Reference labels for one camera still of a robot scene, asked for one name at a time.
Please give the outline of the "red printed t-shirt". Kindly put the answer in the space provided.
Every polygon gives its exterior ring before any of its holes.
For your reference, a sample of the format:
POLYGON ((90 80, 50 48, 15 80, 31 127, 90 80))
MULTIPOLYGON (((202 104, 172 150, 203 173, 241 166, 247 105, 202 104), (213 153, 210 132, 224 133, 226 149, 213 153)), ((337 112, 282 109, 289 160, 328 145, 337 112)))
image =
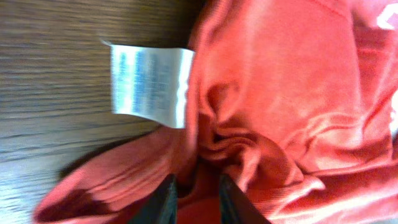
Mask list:
POLYGON ((219 223, 228 174, 273 223, 367 223, 397 216, 397 32, 387 1, 211 1, 186 128, 111 149, 60 182, 34 223, 125 223, 168 174, 178 223, 219 223))

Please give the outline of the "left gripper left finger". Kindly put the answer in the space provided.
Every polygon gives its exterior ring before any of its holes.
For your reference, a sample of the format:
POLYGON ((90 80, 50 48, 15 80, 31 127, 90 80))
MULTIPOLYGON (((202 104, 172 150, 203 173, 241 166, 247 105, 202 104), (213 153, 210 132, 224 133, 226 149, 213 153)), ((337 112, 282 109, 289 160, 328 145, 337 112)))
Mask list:
POLYGON ((176 177, 169 174, 127 224, 176 224, 176 177))

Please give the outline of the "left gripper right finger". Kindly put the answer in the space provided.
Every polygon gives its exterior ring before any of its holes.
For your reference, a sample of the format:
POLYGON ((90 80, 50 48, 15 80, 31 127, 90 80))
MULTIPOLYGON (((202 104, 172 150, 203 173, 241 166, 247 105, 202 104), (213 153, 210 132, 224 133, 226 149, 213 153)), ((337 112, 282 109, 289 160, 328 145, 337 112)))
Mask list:
POLYGON ((220 176, 219 199, 222 224, 271 224, 229 175, 220 176))

